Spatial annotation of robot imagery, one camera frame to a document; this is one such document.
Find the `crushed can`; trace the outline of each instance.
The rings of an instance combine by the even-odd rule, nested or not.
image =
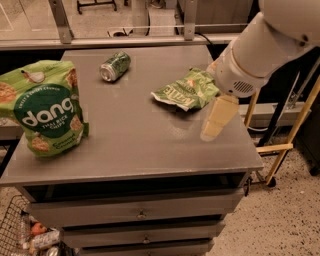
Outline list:
[[[120,51],[101,64],[100,75],[105,81],[114,82],[128,70],[130,63],[130,56]]]

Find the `chip bag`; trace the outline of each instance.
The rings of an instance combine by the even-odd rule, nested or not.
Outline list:
[[[188,111],[203,108],[218,92],[210,73],[193,68],[184,78],[161,87],[151,95],[157,101],[177,105]]]
[[[88,135],[74,65],[43,60],[0,76],[0,117],[18,123],[37,156],[57,155]]]

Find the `wooden pole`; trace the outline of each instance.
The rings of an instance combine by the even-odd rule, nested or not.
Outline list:
[[[286,140],[287,144],[292,143],[293,139],[295,138],[297,132],[299,131],[300,126],[302,125],[303,121],[305,120],[309,109],[311,108],[313,102],[315,101],[316,97],[318,96],[318,93],[320,91],[320,76],[318,76],[318,79],[315,83],[315,85],[313,86],[307,101],[305,102],[302,110],[300,111],[297,120],[295,121],[288,137]],[[266,184],[269,185],[273,175],[275,174],[275,172],[277,171],[278,167],[280,166],[284,156],[286,155],[287,149],[281,150],[277,159],[275,160],[275,162],[273,163],[271,170],[269,171],[269,174],[266,178]]]

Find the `logo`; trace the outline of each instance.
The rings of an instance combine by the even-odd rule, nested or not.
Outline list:
[[[23,126],[49,138],[59,138],[70,130],[73,112],[70,91],[57,84],[27,90],[14,107],[14,114]]]

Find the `drawer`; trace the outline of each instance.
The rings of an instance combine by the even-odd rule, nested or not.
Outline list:
[[[48,227],[70,227],[232,212],[242,189],[196,191],[116,199],[33,203],[28,211]]]
[[[212,217],[146,221],[137,225],[105,225],[67,229],[63,241],[71,248],[113,246],[121,244],[153,244],[161,241],[213,238],[224,228],[223,221]]]
[[[212,240],[82,249],[81,256],[200,256],[211,250]]]

